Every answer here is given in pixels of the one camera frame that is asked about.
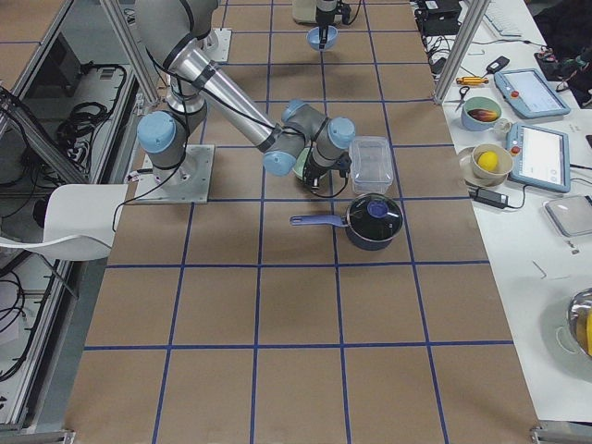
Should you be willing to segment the robot arm by toaster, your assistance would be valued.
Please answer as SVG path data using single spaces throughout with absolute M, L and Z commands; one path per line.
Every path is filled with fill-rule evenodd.
M 319 28 L 332 25 L 337 15 L 337 0 L 316 0 L 315 22 Z

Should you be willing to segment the black gripper toaster side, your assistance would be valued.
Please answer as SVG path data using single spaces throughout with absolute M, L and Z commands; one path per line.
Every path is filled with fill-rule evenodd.
M 319 49 L 324 50 L 327 44 L 328 26 L 334 24 L 337 10 L 335 8 L 325 11 L 317 8 L 315 10 L 315 22 L 318 25 Z

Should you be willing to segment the robot arm by green bowl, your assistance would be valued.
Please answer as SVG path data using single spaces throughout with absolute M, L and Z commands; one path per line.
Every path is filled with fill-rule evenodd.
M 355 137 L 354 123 L 328 117 L 302 100 L 289 102 L 280 122 L 272 121 L 204 51 L 212 33 L 217 1 L 139 1 L 136 23 L 156 68 L 170 76 L 168 102 L 179 102 L 188 114 L 198 101 L 201 113 L 217 109 L 263 155 L 265 171 L 287 175 L 302 152 L 307 156 L 302 183 L 317 191 L 330 170 L 346 179 L 352 161 L 348 149 Z

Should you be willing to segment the black gripper green side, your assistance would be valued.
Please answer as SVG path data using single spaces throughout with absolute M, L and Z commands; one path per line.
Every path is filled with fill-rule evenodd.
M 302 169 L 302 181 L 305 185 L 312 185 L 311 191 L 320 191 L 320 179 L 328 172 L 328 168 L 319 166 L 314 159 L 308 159 L 304 162 Z

